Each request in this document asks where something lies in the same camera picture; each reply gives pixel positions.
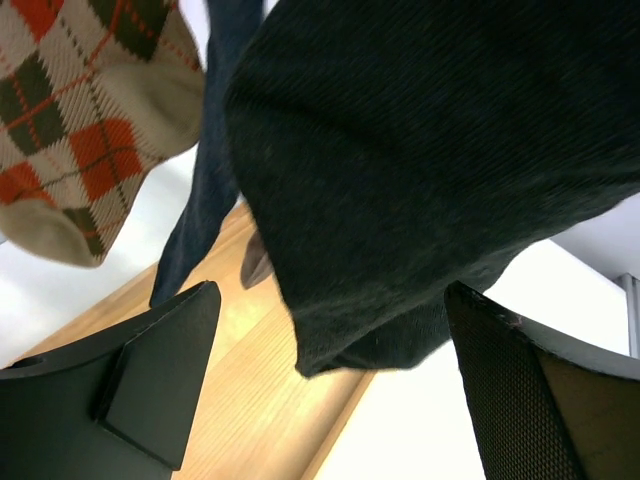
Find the black sock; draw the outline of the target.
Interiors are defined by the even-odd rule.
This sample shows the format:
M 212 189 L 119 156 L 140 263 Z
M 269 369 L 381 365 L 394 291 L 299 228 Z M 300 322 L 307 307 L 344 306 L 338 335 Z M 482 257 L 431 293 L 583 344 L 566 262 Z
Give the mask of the black sock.
M 227 92 L 305 377 L 411 368 L 443 296 L 639 190 L 635 1 L 281 1 Z

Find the navy patterned sock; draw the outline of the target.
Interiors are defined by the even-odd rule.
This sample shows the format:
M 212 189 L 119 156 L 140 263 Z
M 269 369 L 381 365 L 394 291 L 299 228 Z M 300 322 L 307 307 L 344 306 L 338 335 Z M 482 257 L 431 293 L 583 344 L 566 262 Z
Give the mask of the navy patterned sock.
M 149 306 L 179 292 L 191 272 L 213 248 L 239 190 L 226 144 L 224 97 L 236 65 L 263 20 L 258 0 L 207 3 L 209 39 L 203 119 L 187 203 L 157 265 Z

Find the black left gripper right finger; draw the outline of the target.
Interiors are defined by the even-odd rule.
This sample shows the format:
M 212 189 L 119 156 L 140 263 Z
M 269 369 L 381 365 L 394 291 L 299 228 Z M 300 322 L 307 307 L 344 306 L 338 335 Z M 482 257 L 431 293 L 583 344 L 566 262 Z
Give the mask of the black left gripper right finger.
M 449 329 L 488 479 L 639 476 L 639 362 L 456 282 Z

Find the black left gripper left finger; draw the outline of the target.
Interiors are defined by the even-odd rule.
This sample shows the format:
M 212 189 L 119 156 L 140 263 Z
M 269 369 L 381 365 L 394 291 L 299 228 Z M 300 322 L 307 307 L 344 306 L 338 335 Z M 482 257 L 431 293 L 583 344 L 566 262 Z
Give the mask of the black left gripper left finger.
M 169 479 L 180 470 L 221 306 L 214 282 L 1 371 L 1 476 Z

